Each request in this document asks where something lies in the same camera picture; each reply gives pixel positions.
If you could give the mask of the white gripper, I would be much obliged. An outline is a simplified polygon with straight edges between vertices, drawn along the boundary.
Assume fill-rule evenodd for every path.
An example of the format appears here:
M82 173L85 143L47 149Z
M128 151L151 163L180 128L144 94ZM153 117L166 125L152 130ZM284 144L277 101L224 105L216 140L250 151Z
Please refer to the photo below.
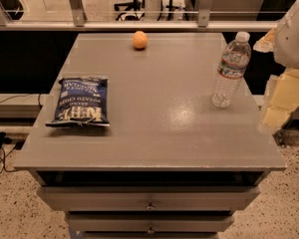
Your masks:
M261 53L273 49L275 62L287 69L279 77L271 76L267 82L258 124L261 133L279 130L299 107L299 0L276 29L269 30L253 46L254 51Z

